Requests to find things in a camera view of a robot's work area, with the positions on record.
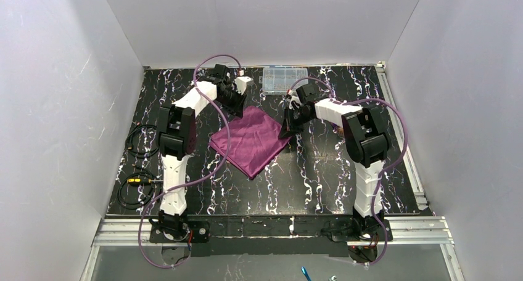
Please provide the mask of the purple cloth napkin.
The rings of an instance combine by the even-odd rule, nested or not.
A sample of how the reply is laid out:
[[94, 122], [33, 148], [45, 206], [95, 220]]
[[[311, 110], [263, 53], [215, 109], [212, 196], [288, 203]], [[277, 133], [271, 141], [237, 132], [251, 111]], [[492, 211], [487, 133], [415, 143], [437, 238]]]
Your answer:
[[288, 144], [289, 138], [279, 138], [282, 126], [263, 110], [249, 106], [243, 117], [229, 123], [230, 135], [226, 128], [214, 133], [209, 146], [226, 159], [249, 179], [254, 179], [270, 161]]

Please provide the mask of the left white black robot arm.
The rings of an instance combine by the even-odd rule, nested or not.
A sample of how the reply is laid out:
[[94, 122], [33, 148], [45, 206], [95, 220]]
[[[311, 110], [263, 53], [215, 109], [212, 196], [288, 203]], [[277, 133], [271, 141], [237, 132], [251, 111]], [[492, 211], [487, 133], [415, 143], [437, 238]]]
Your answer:
[[252, 79], [239, 70], [236, 77], [225, 65], [217, 64], [192, 82], [182, 98], [160, 109], [158, 147], [163, 170], [163, 197], [158, 219], [152, 225], [172, 238], [182, 238], [190, 229], [183, 219], [186, 202], [186, 166], [196, 147], [196, 118], [209, 104], [220, 113], [243, 116], [245, 90]]

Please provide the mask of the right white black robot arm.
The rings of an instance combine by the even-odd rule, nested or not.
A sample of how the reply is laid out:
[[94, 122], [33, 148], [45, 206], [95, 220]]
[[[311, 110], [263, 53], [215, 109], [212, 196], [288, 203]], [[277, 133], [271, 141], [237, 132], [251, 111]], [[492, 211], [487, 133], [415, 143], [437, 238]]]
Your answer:
[[314, 85], [305, 84], [285, 95], [284, 119], [279, 139], [303, 131], [304, 124], [322, 120], [340, 128], [347, 153], [355, 164], [356, 198], [352, 220], [344, 230], [356, 237], [374, 234], [383, 223], [381, 177], [390, 139], [375, 108], [332, 99]]

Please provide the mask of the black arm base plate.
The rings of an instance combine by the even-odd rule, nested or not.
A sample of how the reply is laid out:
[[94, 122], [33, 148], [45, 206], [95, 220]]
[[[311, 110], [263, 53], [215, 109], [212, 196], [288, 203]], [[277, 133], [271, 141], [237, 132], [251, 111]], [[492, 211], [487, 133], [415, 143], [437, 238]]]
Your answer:
[[164, 245], [181, 243], [194, 257], [217, 255], [329, 255], [362, 256], [374, 259], [377, 246], [393, 240], [390, 223], [374, 234], [356, 237], [344, 227], [352, 215], [276, 216], [183, 216], [190, 232], [182, 238], [151, 226], [150, 242]]

